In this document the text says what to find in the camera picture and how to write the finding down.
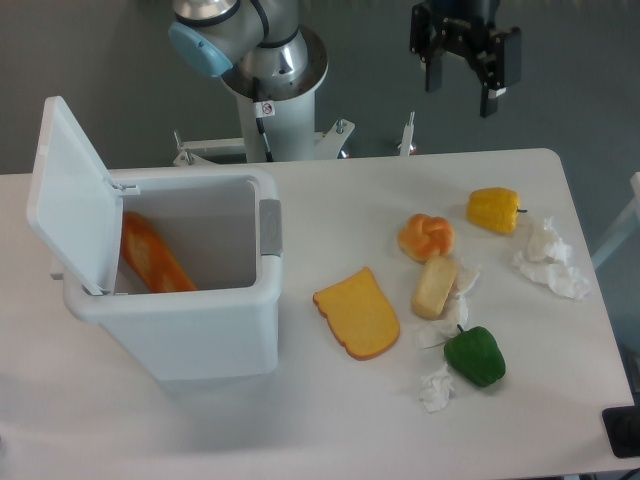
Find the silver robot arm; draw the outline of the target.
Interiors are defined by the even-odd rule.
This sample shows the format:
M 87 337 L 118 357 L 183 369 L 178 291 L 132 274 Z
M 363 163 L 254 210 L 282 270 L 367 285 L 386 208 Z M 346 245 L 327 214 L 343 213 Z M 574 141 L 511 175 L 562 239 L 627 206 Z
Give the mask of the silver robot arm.
M 284 101 L 314 90 L 328 70 L 322 40 L 300 24 L 296 1 L 176 1 L 168 30 L 183 60 L 251 101 Z M 422 1 L 411 10 L 409 50 L 425 89 L 442 84 L 442 58 L 464 59 L 481 84 L 480 114 L 521 79 L 522 32 L 495 24 L 496 1 Z

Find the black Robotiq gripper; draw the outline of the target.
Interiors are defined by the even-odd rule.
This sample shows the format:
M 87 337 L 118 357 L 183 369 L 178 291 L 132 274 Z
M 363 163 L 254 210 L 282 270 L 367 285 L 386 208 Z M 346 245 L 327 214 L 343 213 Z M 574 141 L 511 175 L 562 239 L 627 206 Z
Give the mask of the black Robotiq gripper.
M 499 1 L 430 1 L 412 7 L 410 51 L 425 67 L 425 91 L 442 85 L 442 56 L 478 58 L 480 116 L 498 110 L 499 97 L 521 80 L 522 31 L 496 30 Z

